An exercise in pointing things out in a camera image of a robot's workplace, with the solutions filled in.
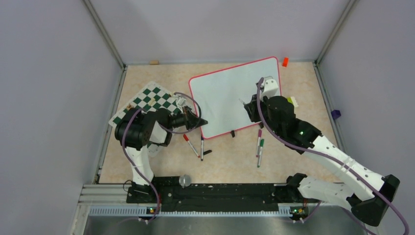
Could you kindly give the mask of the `pink framed whiteboard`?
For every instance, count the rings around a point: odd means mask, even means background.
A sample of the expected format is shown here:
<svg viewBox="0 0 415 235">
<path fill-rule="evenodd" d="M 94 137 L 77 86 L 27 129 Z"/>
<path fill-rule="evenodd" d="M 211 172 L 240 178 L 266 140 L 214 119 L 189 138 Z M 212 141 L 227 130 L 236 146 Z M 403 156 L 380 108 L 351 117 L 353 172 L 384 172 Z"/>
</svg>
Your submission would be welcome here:
<svg viewBox="0 0 415 235">
<path fill-rule="evenodd" d="M 201 108 L 199 114 L 208 121 L 201 127 L 204 139 L 254 125 L 238 99 L 249 103 L 258 81 L 267 76 L 279 82 L 281 95 L 278 59 L 274 56 L 191 78 L 190 94 Z"/>
</svg>

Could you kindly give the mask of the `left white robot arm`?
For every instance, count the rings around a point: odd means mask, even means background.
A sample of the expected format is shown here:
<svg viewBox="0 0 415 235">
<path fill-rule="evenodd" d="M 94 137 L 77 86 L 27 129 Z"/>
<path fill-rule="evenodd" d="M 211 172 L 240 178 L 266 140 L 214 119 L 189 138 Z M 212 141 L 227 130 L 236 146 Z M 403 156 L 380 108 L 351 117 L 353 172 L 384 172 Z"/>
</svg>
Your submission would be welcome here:
<svg viewBox="0 0 415 235">
<path fill-rule="evenodd" d="M 128 110 L 116 125 L 115 139 L 120 142 L 132 169 L 132 191 L 144 202 L 152 202 L 157 196 L 148 145 L 167 147 L 174 129 L 183 126 L 187 133 L 206 124 L 208 121 L 196 116 L 188 106 L 176 114 L 165 108 L 148 112 L 137 108 Z"/>
</svg>

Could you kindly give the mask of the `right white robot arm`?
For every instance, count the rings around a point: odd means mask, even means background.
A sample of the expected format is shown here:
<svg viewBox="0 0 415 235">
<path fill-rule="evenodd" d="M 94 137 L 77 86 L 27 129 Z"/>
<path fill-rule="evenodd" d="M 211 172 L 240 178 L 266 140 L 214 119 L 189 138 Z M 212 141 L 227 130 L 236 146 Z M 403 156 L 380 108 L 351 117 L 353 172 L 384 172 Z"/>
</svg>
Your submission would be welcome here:
<svg viewBox="0 0 415 235">
<path fill-rule="evenodd" d="M 253 95 L 244 109 L 251 122 L 262 122 L 286 147 L 318 162 L 341 180 L 329 183 L 297 173 L 287 179 L 290 200 L 326 201 L 367 225 L 380 225 L 400 185 L 397 177 L 373 172 L 338 149 L 318 128 L 297 118 L 294 105 L 283 96 L 257 101 Z"/>
</svg>

